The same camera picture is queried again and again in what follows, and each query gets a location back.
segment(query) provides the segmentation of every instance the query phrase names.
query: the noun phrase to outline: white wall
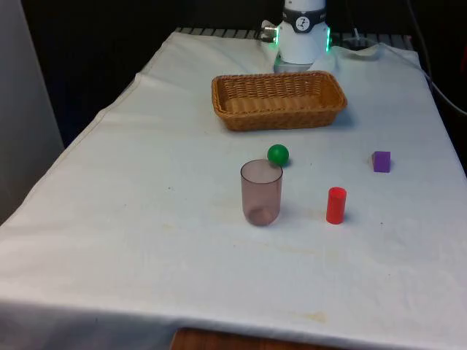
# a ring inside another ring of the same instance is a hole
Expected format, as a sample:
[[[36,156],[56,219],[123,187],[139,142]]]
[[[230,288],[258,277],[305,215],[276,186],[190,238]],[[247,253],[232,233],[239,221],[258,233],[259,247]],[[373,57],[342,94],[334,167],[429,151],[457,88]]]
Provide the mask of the white wall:
[[[20,0],[0,0],[0,223],[62,151]]]

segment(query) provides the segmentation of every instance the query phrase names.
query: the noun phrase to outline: woven basket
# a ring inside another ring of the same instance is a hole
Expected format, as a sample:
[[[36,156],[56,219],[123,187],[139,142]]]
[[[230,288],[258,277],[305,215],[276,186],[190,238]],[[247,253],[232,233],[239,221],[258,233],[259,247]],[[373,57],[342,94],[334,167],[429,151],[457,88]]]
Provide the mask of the woven basket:
[[[249,131],[330,125],[347,99],[331,74],[311,71],[216,77],[212,104],[228,129]]]

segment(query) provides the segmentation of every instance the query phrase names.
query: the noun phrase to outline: purple cube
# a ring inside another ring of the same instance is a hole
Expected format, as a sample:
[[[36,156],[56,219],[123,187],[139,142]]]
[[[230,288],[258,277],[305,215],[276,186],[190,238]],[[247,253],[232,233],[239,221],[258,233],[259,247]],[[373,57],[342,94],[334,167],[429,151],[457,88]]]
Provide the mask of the purple cube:
[[[375,173],[390,173],[391,152],[375,152],[373,154],[373,170]]]

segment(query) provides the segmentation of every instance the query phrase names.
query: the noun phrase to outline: green ball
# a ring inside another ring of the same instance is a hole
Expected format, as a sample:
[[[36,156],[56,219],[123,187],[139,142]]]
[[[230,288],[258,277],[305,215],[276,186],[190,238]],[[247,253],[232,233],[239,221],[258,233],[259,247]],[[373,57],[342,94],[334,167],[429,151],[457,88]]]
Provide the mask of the green ball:
[[[268,151],[268,159],[276,166],[285,166],[289,161],[289,151],[282,144],[275,144]]]

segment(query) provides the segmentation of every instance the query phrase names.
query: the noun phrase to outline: translucent cup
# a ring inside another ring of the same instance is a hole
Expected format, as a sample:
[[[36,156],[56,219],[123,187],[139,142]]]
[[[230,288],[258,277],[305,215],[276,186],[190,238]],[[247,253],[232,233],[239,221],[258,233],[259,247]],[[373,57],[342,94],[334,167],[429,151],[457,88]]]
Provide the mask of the translucent cup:
[[[240,172],[245,217],[256,226],[271,224],[280,212],[282,168],[260,159],[246,163]]]

